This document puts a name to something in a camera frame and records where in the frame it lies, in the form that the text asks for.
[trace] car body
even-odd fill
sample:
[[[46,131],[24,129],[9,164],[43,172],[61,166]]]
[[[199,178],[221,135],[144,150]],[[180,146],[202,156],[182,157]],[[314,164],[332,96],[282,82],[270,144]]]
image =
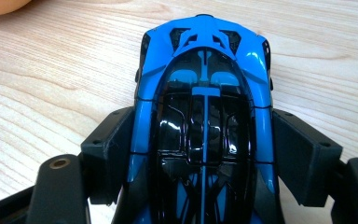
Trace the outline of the car body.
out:
[[[269,68],[266,38],[210,15],[146,32],[114,223],[260,221],[257,178],[278,191]]]

